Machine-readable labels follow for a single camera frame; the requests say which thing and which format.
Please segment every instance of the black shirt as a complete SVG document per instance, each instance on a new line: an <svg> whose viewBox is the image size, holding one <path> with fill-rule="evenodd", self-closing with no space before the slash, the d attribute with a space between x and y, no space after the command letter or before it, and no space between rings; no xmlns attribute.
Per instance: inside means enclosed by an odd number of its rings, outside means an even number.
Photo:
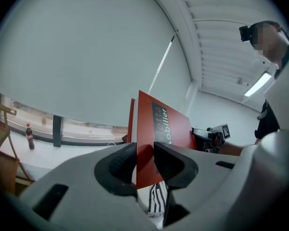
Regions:
<svg viewBox="0 0 289 231"><path fill-rule="evenodd" d="M282 59L282 69L276 70L274 79L276 79L279 76L281 71L286 67L288 61L289 61L289 46L288 46L285 56ZM265 135L272 133L272 132L276 132L279 129L279 125L276 120L276 117L269 103L267 102L267 100L265 100L262 106L261 115L258 116L257 118L259 120L259 125L258 125L258 129L255 130L256 138L262 139Z"/></svg>

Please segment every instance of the person's arm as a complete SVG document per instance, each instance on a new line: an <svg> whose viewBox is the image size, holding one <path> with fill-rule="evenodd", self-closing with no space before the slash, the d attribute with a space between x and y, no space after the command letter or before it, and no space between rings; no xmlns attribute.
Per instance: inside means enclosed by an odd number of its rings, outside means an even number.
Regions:
<svg viewBox="0 0 289 231"><path fill-rule="evenodd" d="M219 149L218 154L240 156L243 146L234 145L228 142L225 142Z"/></svg>

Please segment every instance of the red book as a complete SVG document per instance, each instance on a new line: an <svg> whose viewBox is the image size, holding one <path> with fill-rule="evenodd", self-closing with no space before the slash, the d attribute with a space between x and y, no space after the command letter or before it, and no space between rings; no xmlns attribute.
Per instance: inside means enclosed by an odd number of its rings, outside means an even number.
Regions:
<svg viewBox="0 0 289 231"><path fill-rule="evenodd" d="M137 142L136 186L139 189L163 181L154 163L155 141L193 150L196 144L186 116L142 91L137 100L132 100L130 112L133 114L130 114L128 138Z"/></svg>

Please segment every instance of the black device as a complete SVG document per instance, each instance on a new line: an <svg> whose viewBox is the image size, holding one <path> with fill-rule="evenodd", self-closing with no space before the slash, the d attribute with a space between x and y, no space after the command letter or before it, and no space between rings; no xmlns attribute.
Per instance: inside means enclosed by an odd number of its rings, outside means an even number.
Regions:
<svg viewBox="0 0 289 231"><path fill-rule="evenodd" d="M242 42L247 42L250 40L251 33L250 28L248 26L241 26L239 28L240 34L241 34L241 40Z"/></svg>
<svg viewBox="0 0 289 231"><path fill-rule="evenodd" d="M230 138L227 124L207 128L207 130L192 128L192 134L195 137L197 150L208 153L218 153L225 140Z"/></svg>

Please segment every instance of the ceiling light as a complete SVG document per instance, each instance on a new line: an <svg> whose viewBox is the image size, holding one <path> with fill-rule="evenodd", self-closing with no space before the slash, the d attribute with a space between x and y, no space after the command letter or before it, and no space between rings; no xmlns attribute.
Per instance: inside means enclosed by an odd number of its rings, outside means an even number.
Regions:
<svg viewBox="0 0 289 231"><path fill-rule="evenodd" d="M258 91L270 78L270 73L264 71L259 80L244 94L244 96L250 97L256 91Z"/></svg>

